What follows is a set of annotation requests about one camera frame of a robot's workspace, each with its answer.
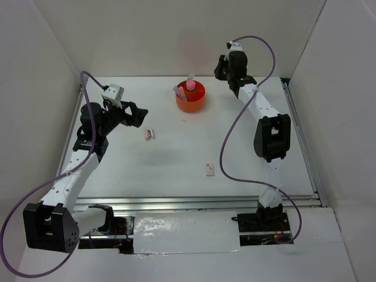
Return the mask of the pink glue bottle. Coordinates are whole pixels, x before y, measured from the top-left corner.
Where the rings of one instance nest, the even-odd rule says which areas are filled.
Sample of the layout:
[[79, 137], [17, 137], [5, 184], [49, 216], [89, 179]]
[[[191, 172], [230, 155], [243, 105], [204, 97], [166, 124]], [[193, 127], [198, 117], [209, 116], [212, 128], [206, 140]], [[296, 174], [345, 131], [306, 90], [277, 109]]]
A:
[[196, 89], [196, 83], [193, 79], [189, 79], [186, 81], [186, 89], [189, 92], [192, 92]]

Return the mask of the purple highlighter marker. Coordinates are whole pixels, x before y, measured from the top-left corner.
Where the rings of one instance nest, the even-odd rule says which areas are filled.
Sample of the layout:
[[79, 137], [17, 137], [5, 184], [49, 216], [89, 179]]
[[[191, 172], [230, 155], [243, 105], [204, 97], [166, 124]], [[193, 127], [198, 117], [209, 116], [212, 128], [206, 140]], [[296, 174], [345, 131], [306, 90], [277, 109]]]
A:
[[177, 86], [174, 86], [173, 90], [174, 90], [176, 95], [180, 96], [180, 91], [179, 91], [179, 88]]

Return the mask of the white eraser with red label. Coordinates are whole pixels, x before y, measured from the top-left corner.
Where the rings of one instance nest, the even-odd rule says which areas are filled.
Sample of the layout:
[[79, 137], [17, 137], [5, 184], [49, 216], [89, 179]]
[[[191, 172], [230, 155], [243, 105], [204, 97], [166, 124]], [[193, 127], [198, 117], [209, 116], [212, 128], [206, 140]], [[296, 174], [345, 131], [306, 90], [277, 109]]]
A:
[[206, 176], [214, 176], [214, 165], [212, 163], [206, 165]]

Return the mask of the orange highlighter marker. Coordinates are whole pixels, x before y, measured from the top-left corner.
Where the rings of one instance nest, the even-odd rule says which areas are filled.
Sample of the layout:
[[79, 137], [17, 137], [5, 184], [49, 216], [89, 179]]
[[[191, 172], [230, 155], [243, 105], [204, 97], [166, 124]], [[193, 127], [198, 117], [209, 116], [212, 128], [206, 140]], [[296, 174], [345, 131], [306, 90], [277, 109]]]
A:
[[185, 94], [184, 88], [179, 87], [178, 90], [179, 90], [179, 95], [180, 95], [181, 99], [186, 100], [186, 94]]

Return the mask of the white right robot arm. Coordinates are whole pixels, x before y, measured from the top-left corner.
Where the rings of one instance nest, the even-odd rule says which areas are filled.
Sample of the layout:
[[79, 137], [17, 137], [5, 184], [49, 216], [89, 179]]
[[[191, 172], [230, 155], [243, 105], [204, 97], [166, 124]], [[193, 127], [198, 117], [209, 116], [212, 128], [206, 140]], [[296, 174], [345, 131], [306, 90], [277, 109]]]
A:
[[[270, 230], [283, 215], [281, 187], [281, 165], [291, 143], [291, 118], [281, 114], [260, 92], [260, 85], [247, 75], [247, 56], [243, 51], [230, 51], [220, 55], [214, 70], [215, 78], [225, 80], [236, 98], [244, 103], [244, 108], [231, 125], [220, 150], [220, 170], [229, 179], [236, 182], [263, 185], [260, 193], [256, 214], [251, 218], [237, 217], [236, 221], [254, 224], [262, 230]], [[254, 152], [262, 165], [261, 180], [239, 179], [228, 175], [223, 167], [225, 145], [241, 115], [248, 110], [257, 122], [253, 140]]]

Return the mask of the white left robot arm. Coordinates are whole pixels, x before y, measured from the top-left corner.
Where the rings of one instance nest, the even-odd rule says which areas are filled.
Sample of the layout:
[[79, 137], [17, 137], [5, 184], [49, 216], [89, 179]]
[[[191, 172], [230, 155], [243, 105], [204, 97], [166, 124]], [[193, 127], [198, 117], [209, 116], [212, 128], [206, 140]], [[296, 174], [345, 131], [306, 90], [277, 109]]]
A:
[[62, 177], [39, 203], [29, 203], [23, 210], [28, 247], [70, 253], [90, 231], [97, 229], [102, 234], [114, 231], [116, 220], [110, 206], [94, 204], [77, 213], [73, 208], [106, 153], [108, 134], [118, 125], [140, 127], [147, 114], [146, 109], [133, 102], [108, 99], [102, 104], [91, 102], [81, 107], [81, 126]]

